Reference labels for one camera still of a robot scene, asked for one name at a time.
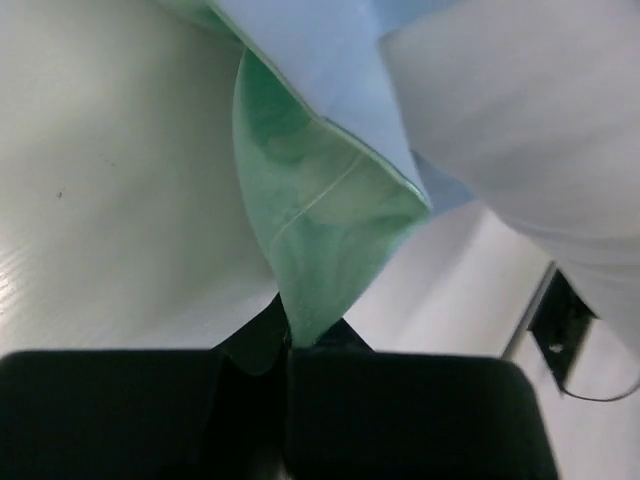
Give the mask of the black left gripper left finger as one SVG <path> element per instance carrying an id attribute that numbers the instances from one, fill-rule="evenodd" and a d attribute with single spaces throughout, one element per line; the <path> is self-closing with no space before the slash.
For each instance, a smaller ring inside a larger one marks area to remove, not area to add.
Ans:
<path id="1" fill-rule="evenodd" d="M 5 479 L 244 479 L 280 431 L 274 299 L 215 347 L 24 350 L 1 360 Z"/>

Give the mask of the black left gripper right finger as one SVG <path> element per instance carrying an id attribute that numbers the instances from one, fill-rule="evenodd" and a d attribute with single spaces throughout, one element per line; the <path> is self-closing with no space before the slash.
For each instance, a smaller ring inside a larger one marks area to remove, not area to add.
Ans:
<path id="1" fill-rule="evenodd" d="M 534 389 L 492 357 L 295 348 L 287 467 L 297 479 L 555 479 Z"/>

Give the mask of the light blue green pillowcase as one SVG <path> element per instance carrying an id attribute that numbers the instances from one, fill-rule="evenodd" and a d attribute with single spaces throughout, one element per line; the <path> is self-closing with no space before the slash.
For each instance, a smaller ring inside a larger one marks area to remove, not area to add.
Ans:
<path id="1" fill-rule="evenodd" d="M 441 1 L 209 1 L 242 43 L 235 159 L 293 343 L 312 345 L 470 192 L 414 153 L 378 51 Z"/>

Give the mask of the white pillow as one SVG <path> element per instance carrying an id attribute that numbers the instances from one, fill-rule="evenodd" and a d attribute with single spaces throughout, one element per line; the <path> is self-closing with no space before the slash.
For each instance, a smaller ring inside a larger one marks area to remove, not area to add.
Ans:
<path id="1" fill-rule="evenodd" d="M 386 35 L 411 147 L 639 344 L 639 5 L 463 1 Z"/>

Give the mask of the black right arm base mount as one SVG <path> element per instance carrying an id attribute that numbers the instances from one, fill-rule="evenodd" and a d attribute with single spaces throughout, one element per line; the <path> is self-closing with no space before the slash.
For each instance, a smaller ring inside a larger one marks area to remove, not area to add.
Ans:
<path id="1" fill-rule="evenodd" d="M 609 398 L 577 395 L 567 389 L 596 316 L 577 295 L 555 263 L 550 263 L 529 305 L 527 331 L 542 354 L 558 391 L 569 398 L 593 403 L 613 403 L 639 390 L 639 380 L 623 393 Z"/>

